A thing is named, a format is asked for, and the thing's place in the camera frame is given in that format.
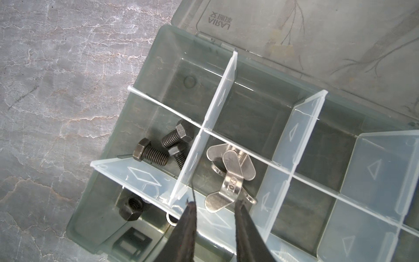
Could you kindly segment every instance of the bolt thread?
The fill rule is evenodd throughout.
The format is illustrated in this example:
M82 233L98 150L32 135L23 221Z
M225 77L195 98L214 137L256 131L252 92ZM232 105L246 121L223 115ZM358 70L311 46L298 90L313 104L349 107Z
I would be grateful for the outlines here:
M178 163L179 168L182 169L186 161L186 155L183 152L180 152L174 155L174 157L176 159L176 163Z
M161 143L165 148L171 148L172 146L181 142L182 139L178 134L178 131L175 129L172 132L168 133L161 139Z
M169 159L169 156L165 153L151 147L148 145L144 149L144 153L142 153L145 159L148 159L149 161L158 164L160 166L165 166L167 164L167 160Z

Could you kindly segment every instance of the box lid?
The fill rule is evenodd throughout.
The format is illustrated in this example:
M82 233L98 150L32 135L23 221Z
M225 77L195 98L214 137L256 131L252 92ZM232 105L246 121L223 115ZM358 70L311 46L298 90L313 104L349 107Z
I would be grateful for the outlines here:
M416 0L183 0L171 22L419 128Z

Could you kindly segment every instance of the black bolt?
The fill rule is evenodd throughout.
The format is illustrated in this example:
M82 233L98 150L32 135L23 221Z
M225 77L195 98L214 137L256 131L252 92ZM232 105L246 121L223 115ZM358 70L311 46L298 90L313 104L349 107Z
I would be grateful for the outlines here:
M185 149L185 143L177 144L169 149L169 154L175 158L176 163L178 163L178 166L181 170L186 161L186 155L184 154Z
M165 148L171 148L180 142L191 142L194 136L194 126L188 121L181 119L176 125L175 130L161 139L161 143Z
M137 161L142 161L147 159L150 162L158 164L160 166L165 166L169 156L151 146L151 142L147 138L143 138L134 150L132 157Z

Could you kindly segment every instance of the hex nut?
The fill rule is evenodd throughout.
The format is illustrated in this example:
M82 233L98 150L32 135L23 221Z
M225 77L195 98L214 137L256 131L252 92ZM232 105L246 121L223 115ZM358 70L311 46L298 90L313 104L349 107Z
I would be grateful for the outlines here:
M195 136L194 126L188 121L181 119L176 125L176 131L179 134L180 139L189 143Z
M135 197L130 197L119 209L119 214L126 221L135 221L140 217L143 210L141 200Z
M168 152L170 156L174 156L178 153L181 153L185 149L186 149L185 143L180 143L169 148Z
M143 153L145 148L151 143L151 141L147 138L143 138L135 147L134 152L132 153L132 157L137 161L142 161L144 159Z

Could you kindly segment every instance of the marble surface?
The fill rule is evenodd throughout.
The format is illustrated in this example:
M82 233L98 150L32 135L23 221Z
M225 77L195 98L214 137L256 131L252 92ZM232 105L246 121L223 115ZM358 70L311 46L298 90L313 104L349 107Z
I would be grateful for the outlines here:
M106 261L65 228L180 0L0 2L0 261Z

